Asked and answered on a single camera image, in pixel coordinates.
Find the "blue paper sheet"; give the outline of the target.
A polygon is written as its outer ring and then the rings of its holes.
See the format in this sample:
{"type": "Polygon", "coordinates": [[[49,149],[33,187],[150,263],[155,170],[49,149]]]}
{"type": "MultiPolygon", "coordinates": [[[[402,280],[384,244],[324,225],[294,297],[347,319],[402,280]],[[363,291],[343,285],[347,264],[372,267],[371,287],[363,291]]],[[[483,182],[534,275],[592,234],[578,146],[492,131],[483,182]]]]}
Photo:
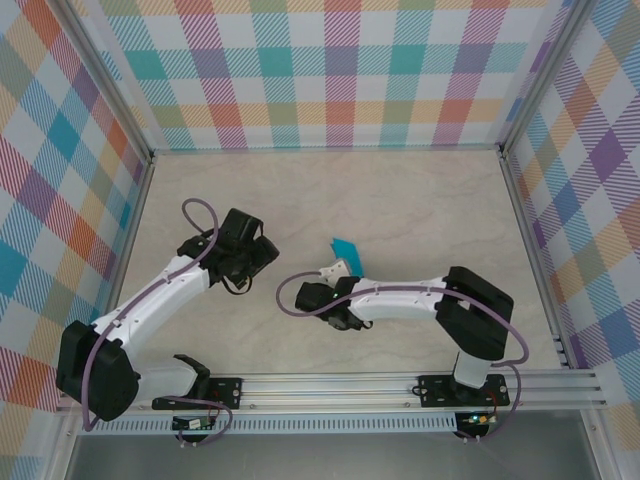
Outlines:
{"type": "Polygon", "coordinates": [[[331,248],[337,259],[342,259],[346,262],[352,275],[358,277],[364,276],[360,255],[354,243],[333,238],[331,248]]]}

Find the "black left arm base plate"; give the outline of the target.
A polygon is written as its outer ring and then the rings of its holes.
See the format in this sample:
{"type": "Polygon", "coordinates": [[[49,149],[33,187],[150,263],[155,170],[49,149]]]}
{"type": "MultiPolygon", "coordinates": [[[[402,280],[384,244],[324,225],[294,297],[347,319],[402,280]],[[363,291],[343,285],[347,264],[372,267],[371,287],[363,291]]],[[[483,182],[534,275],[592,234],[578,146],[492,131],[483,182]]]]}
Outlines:
{"type": "Polygon", "coordinates": [[[209,377],[197,380],[191,390],[178,400],[168,397],[156,398],[151,403],[153,410],[196,410],[210,407],[211,402],[225,405],[231,410],[240,408],[243,379],[240,377],[209,377]]]}

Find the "aluminium table edge rail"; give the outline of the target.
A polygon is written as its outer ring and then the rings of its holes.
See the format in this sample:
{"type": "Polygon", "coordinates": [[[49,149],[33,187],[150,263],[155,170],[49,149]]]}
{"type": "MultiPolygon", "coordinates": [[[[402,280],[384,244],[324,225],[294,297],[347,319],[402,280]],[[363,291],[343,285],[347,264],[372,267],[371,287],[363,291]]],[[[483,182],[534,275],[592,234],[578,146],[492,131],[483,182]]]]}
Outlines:
{"type": "Polygon", "coordinates": [[[534,230],[527,216],[523,197],[519,191],[507,156],[501,151],[498,151],[497,155],[560,365],[565,369],[574,368],[575,358],[571,350],[571,345],[566,343],[559,307],[553,295],[551,284],[544,271],[542,255],[538,248],[534,230]]]}
{"type": "Polygon", "coordinates": [[[106,303],[100,311],[100,317],[108,314],[119,305],[124,280],[126,277],[128,265],[133,252],[136,236],[139,230],[142,215],[144,213],[145,204],[150,191],[151,183],[156,169],[156,158],[152,157],[143,170],[140,188],[134,204],[134,208],[129,217],[128,226],[125,231],[126,235],[122,242],[121,254],[117,257],[112,282],[107,291],[106,303]]]}
{"type": "Polygon", "coordinates": [[[342,146],[342,147],[260,147],[260,148],[232,148],[232,149],[155,149],[153,155],[159,156],[188,156],[188,155],[222,155],[222,154],[284,154],[284,153],[338,153],[338,152],[378,152],[378,151],[493,151],[500,149],[499,144],[442,144],[442,145],[414,145],[414,146],[342,146]]]}

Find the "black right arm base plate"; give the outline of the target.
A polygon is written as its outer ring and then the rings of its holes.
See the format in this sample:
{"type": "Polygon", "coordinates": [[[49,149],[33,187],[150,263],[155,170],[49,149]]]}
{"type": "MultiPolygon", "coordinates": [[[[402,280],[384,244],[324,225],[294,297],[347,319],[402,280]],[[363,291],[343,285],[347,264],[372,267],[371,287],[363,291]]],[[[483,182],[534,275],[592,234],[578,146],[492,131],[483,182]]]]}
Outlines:
{"type": "Polygon", "coordinates": [[[411,389],[422,408],[505,407],[511,401],[503,375],[489,374],[479,389],[457,383],[453,375],[422,375],[411,389]]]}

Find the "small circuit board white label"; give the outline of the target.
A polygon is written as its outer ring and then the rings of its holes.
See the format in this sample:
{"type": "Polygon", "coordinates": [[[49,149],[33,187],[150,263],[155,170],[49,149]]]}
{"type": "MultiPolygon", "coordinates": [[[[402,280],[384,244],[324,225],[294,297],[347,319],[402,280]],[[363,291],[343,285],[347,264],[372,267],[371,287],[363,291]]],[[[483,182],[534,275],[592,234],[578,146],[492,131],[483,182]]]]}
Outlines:
{"type": "Polygon", "coordinates": [[[215,426],[213,416],[174,416],[171,422],[173,431],[209,431],[215,426]]]}

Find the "aluminium frame post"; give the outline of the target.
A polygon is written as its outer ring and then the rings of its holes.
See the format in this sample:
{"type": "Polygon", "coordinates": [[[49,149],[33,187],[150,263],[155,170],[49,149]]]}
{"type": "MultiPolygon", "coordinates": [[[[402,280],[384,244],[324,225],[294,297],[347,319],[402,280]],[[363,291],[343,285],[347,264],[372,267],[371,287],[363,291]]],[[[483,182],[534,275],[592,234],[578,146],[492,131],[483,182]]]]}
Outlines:
{"type": "Polygon", "coordinates": [[[502,158],[517,144],[599,0],[549,0],[525,50],[495,146],[502,158]]]}
{"type": "Polygon", "coordinates": [[[135,150],[145,162],[151,164],[153,162],[152,149],[75,9],[68,0],[45,0],[45,2],[69,36],[97,88],[113,110],[116,119],[121,123],[127,138],[132,141],[135,150]]]}

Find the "grey metal panel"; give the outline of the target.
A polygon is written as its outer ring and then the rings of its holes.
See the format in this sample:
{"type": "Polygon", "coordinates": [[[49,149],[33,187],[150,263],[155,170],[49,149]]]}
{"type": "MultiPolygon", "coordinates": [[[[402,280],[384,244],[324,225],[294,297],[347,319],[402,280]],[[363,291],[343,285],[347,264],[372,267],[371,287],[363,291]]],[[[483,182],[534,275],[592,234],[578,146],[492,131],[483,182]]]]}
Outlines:
{"type": "Polygon", "coordinates": [[[87,436],[65,480],[600,480],[584,450],[465,444],[438,435],[87,436]]]}

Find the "long aluminium mounting rail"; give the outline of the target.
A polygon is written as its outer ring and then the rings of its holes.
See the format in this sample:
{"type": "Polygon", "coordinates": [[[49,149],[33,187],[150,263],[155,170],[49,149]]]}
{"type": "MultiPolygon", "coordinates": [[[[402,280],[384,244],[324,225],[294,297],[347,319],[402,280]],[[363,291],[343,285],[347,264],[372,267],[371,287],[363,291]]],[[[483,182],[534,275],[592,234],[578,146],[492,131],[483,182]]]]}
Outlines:
{"type": "Polygon", "coordinates": [[[505,407],[422,408],[411,389],[419,372],[343,374],[231,374],[219,377],[243,379],[240,408],[234,412],[345,413],[433,410],[471,412],[511,407],[521,410],[601,409],[607,405],[604,391],[591,370],[525,370],[503,375],[511,403],[505,407]]]}

